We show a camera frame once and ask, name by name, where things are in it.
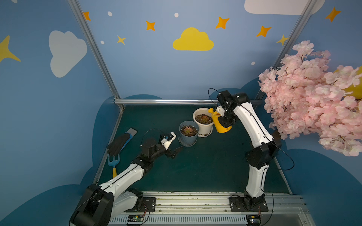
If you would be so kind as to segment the red-green succulent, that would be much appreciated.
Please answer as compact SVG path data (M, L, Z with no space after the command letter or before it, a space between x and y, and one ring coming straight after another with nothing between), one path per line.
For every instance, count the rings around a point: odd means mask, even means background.
M183 126L181 134L187 137L192 137L198 134L198 129L191 125Z

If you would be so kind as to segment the blue garden hand fork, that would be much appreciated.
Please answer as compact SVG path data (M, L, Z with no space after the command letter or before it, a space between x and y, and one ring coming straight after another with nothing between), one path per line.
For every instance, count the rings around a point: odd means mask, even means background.
M108 165L112 167L112 178L117 176L117 164L120 163L120 154L116 156L111 156L108 154Z

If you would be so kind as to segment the right green circuit board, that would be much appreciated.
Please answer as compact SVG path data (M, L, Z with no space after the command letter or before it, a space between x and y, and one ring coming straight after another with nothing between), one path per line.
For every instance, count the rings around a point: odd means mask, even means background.
M247 215L247 226L260 226L261 225L261 216L259 215Z

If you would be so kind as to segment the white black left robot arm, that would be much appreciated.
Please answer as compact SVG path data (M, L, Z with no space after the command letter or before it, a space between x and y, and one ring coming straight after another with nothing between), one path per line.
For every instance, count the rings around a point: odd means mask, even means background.
M101 184L89 185L69 220L70 226L107 226L111 219L133 209L142 193L132 192L129 187L141 180L153 167L154 161L166 155L174 159L177 152L170 150L176 139L175 133L160 138L159 143L149 139L141 145L142 152L123 172Z

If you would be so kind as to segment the dark succulent in white pot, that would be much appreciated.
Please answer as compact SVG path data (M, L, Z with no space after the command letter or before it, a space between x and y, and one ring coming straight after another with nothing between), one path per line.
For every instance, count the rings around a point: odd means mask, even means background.
M206 115L206 114L196 115L196 116L195 116L195 120L196 120L198 123L203 124L203 125L208 125L208 124L213 123L212 117L209 116L209 115Z

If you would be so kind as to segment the green circuit board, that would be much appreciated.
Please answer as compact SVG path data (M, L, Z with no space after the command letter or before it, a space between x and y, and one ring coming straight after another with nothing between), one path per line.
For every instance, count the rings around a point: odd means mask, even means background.
M129 215L127 218L127 223L143 223L144 216L142 215Z
M259 215L247 215L247 226L260 226L261 225L261 216Z

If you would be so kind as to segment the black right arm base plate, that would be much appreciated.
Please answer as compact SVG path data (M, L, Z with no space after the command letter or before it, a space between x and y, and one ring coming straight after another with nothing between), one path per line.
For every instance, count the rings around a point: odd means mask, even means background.
M229 204L232 212L268 212L269 208L265 201L265 194L252 198L249 195L241 197L232 195L229 197Z

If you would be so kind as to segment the black garden glove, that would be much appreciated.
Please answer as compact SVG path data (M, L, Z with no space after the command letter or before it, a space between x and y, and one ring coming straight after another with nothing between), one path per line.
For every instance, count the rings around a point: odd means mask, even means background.
M108 146L107 146L107 154L111 156L116 156L121 152L121 138L120 136L115 138Z

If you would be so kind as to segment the yellow watering can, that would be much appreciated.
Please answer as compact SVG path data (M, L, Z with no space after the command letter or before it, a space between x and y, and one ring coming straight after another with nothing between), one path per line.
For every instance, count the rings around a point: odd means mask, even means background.
M221 125L221 123L219 122L219 117L221 117L221 115L216 110L214 110L214 108L209 108L208 112L211 114L218 133L226 133L232 129L232 126L225 128Z

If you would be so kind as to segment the pink blossom artificial tree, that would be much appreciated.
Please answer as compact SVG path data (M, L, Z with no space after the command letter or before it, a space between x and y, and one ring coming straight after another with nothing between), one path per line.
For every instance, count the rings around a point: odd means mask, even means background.
M358 68L339 66L329 71L330 53L315 51L308 40L293 46L281 66L259 75L266 94L265 110L271 114L272 129L282 139L316 133L327 150L345 156L362 152L362 100L350 87L361 84Z

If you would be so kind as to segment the aluminium frame rail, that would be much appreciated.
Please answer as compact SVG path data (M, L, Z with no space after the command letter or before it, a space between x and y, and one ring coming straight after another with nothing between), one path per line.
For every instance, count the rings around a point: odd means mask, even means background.
M115 99L118 105L215 105L210 99Z

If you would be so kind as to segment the blue-grey plant pot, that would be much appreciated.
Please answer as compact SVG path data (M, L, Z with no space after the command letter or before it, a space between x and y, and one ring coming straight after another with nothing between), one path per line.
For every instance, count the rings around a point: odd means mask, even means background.
M184 136L183 134L181 134L182 127L187 126L187 125L194 126L195 128L198 129L198 132L199 132L199 127L194 121L184 121L179 126L179 134L180 134L180 136L179 136L178 139L179 139L180 144L182 146L184 146L184 147L191 147L191 146L196 144L198 135L195 135L195 136L192 136L192 137L187 137L187 136Z

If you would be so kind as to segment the left green circuit board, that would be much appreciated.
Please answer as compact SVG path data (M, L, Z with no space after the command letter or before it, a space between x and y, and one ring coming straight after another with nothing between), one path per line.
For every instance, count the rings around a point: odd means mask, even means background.
M127 218L127 223L143 223L144 216L142 215L129 215Z

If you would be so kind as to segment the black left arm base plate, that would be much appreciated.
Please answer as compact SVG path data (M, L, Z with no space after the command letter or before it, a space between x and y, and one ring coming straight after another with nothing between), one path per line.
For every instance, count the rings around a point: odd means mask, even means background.
M155 212L156 198L155 197L142 197L138 198L135 206L125 212Z

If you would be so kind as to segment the white plant pot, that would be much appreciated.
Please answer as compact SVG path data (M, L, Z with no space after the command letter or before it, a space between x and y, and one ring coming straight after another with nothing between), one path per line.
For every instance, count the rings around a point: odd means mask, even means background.
M214 122L211 124L208 124L208 125L203 125L203 124L198 123L195 120L195 116L200 115L200 114L206 114L209 116L211 116L211 114L208 112L208 108L198 108L193 113L193 120L199 127L199 134L208 134L211 130L213 130Z

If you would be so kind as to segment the white pot saucer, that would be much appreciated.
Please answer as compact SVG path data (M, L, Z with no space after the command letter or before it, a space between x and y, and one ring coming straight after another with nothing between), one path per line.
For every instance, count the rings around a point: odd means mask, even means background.
M213 130L211 130L208 134L199 134L198 133L198 137L208 137L212 134Z

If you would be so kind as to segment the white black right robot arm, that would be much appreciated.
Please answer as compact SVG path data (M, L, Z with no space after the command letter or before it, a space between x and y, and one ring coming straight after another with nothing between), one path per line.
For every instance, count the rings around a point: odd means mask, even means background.
M244 203L250 210L265 201L266 174L270 161L278 153L281 143L275 141L261 123L245 93L231 94L225 90L218 93L217 100L220 104L217 112L221 115L218 118L219 123L228 128L240 120L252 142L253 149L246 152L249 177L244 192Z

